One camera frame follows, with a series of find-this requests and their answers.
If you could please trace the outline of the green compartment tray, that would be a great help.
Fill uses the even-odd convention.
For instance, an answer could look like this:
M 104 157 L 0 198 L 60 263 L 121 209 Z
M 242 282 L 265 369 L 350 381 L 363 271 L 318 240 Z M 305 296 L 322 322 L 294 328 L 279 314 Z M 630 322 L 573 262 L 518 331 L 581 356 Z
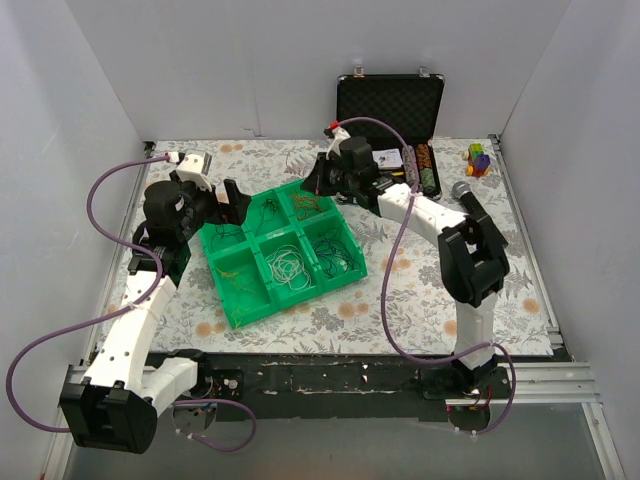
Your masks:
M 305 192 L 301 183 L 253 196 L 241 226 L 206 224 L 199 230 L 234 329 L 367 276 L 361 247 L 333 199 Z

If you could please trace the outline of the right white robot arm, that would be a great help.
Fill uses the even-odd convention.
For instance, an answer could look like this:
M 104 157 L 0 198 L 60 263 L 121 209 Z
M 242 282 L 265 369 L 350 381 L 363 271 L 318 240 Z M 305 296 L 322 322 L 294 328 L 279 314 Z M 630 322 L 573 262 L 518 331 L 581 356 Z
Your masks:
M 496 369 L 494 311 L 510 271 L 504 243 L 491 217 L 444 207 L 391 174 L 379 170 L 362 137 L 335 141 L 316 157 L 302 190 L 319 197 L 341 194 L 363 209 L 393 220 L 438 250 L 441 279 L 455 301 L 456 343 L 451 356 L 421 360 L 421 365 L 450 364 L 454 389 L 475 397 Z

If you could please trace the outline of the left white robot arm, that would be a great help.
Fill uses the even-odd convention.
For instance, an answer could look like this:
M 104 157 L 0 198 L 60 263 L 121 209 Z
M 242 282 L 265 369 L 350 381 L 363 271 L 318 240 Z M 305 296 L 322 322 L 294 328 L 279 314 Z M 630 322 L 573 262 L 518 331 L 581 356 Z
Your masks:
M 189 240 L 205 225 L 240 226 L 251 202 L 232 179 L 227 199 L 214 187 L 173 173 L 144 191 L 144 220 L 132 236 L 125 313 L 112 324 L 91 366 L 64 384 L 60 407 L 76 445 L 145 452 L 160 415 L 183 393 L 205 398 L 213 386 L 200 353 L 172 353 L 151 373 L 145 363 L 158 323 L 191 257 Z

